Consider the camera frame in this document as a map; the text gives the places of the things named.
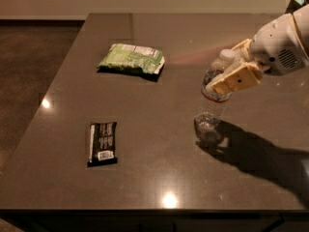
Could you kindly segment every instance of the clear water bottle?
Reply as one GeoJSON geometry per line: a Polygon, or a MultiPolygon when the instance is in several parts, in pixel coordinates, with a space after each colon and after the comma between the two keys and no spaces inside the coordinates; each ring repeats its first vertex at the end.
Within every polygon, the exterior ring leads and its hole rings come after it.
{"type": "Polygon", "coordinates": [[[221,121],[222,113],[226,106],[226,101],[231,97],[231,93],[226,95],[216,94],[208,84],[230,67],[235,61],[235,52],[230,49],[223,49],[219,58],[215,59],[205,74],[199,111],[194,118],[198,131],[214,130],[221,121]]]}

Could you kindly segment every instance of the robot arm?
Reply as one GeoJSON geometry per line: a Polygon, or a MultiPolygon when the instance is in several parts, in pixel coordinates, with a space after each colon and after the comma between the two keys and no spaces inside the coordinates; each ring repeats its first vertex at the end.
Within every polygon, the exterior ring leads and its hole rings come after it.
{"type": "Polygon", "coordinates": [[[219,95],[258,85],[265,70],[282,75],[309,66],[309,5],[281,15],[232,49],[236,63],[208,84],[219,95]]]}

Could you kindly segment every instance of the black chocolate bar wrapper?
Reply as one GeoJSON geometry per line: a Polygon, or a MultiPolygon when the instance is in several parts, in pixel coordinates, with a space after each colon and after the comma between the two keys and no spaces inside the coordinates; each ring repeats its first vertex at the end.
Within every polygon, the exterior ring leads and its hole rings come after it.
{"type": "Polygon", "coordinates": [[[116,122],[91,123],[90,152],[87,167],[117,163],[115,155],[116,122]]]}

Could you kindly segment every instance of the gray tabletop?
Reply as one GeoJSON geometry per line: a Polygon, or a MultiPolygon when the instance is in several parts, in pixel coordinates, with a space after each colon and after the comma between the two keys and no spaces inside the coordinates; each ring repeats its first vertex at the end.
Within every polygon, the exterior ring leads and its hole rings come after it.
{"type": "Polygon", "coordinates": [[[309,69],[234,93],[216,149],[198,143],[205,69],[271,14],[90,14],[0,183],[2,209],[302,210],[309,69]],[[162,49],[157,82],[97,72],[113,43],[162,49]],[[116,121],[117,164],[87,168],[91,122],[116,121]]]}

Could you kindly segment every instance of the black grille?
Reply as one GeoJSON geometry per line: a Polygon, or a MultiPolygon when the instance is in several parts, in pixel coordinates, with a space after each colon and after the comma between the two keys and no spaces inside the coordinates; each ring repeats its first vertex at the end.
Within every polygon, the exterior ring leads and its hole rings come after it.
{"type": "Polygon", "coordinates": [[[293,52],[287,49],[284,49],[279,53],[279,60],[285,68],[294,68],[297,63],[297,59],[293,52]]]}

